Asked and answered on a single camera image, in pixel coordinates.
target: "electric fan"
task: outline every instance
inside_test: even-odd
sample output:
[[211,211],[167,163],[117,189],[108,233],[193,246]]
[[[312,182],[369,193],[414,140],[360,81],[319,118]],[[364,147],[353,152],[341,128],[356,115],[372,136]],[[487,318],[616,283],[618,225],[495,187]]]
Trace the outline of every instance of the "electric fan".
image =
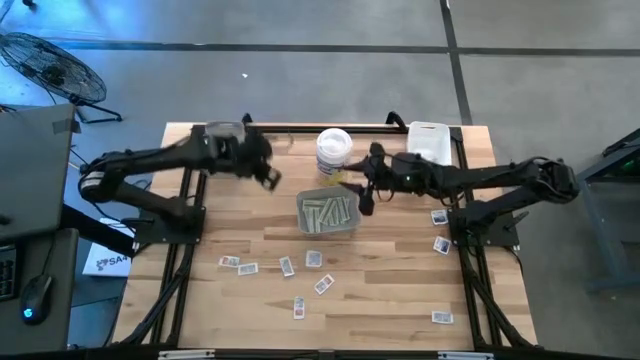
[[50,42],[19,32],[0,35],[0,54],[12,68],[47,91],[68,99],[76,106],[89,106],[115,115],[113,118],[87,120],[76,109],[83,123],[122,121],[117,112],[95,105],[107,97],[107,87],[98,74]]

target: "keyboard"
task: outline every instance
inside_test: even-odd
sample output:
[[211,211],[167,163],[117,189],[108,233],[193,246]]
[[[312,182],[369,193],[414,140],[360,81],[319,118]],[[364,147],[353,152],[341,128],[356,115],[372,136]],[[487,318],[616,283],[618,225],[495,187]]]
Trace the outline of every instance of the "keyboard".
[[13,299],[16,291],[16,248],[0,246],[0,301]]

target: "concrete floor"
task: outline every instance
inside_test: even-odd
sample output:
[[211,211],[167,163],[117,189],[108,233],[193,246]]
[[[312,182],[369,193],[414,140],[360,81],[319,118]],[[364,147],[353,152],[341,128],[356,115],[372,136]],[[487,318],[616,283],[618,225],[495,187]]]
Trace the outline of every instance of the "concrete floor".
[[[437,0],[49,0],[19,2],[0,31],[57,39],[166,43],[446,46]],[[449,0],[459,46],[638,48],[633,0]],[[72,50],[102,76],[102,104],[121,124],[84,126],[74,140],[88,159],[106,150],[154,147],[167,121],[460,124],[446,54]],[[638,127],[640,57],[461,56],[474,124],[488,125],[498,161],[563,157],[580,171]],[[39,87],[0,68],[3,103],[49,105]],[[70,180],[75,181],[70,173]],[[97,214],[68,191],[66,200]],[[131,215],[133,209],[107,210]],[[518,226],[541,345],[638,357],[640,292],[585,293],[604,276],[583,204],[538,204]],[[84,263],[88,246],[80,246]],[[98,346],[115,316],[122,281],[77,276],[70,343]]]

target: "gray box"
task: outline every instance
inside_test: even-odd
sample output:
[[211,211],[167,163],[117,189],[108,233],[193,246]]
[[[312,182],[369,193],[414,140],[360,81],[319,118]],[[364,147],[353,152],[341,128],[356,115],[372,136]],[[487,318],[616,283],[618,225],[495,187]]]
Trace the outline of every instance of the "gray box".
[[[340,224],[317,233],[309,232],[307,222],[305,220],[304,212],[302,211],[303,200],[325,200],[333,197],[344,196],[349,199],[349,206],[347,211],[349,212],[350,219],[344,224]],[[347,190],[342,186],[332,186],[323,189],[307,190],[299,193],[296,196],[296,205],[298,207],[298,229],[306,235],[322,235],[331,234],[336,232],[352,231],[358,225],[360,225],[360,212],[358,211],[358,196]]]

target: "wooden tabletop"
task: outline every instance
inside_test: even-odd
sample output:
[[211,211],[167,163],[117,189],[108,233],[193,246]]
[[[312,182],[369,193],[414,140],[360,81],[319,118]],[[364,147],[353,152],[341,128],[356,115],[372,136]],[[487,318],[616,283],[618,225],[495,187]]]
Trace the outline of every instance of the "wooden tabletop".
[[[163,145],[187,136],[192,125],[167,124]],[[467,126],[462,131],[469,167],[494,165],[487,127]],[[456,249],[448,256],[433,250],[436,236],[449,236],[446,226],[431,222],[430,212],[441,209],[440,202],[396,194],[391,202],[377,201],[374,216],[363,217],[353,234],[305,237],[297,229],[295,196],[318,187],[317,135],[292,135],[293,144],[291,135],[267,136],[274,147],[271,163],[283,174],[273,194],[252,180],[224,175],[208,180],[207,220],[196,247],[179,346],[472,349],[458,254]],[[364,156],[373,140],[389,153],[406,150],[405,135],[352,138],[353,159]],[[175,196],[181,178],[182,170],[157,173],[151,190]],[[476,191],[481,199],[499,194],[498,189]],[[307,250],[323,253],[322,268],[305,267]],[[129,335],[156,300],[166,252],[167,246],[153,245],[134,259],[114,341]],[[521,334],[535,342],[518,263],[504,249],[486,252],[497,303]],[[239,256],[241,263],[258,262],[260,272],[239,277],[235,269],[217,265],[223,255]],[[283,256],[291,257],[296,273],[292,278],[282,275],[278,259]],[[319,296],[313,285],[325,274],[331,274],[335,284]],[[304,297],[304,320],[293,320],[295,296]],[[170,328],[173,303],[168,308],[163,337]],[[432,323],[431,312],[438,310],[452,312],[454,324]],[[484,307],[479,311],[489,339]]]

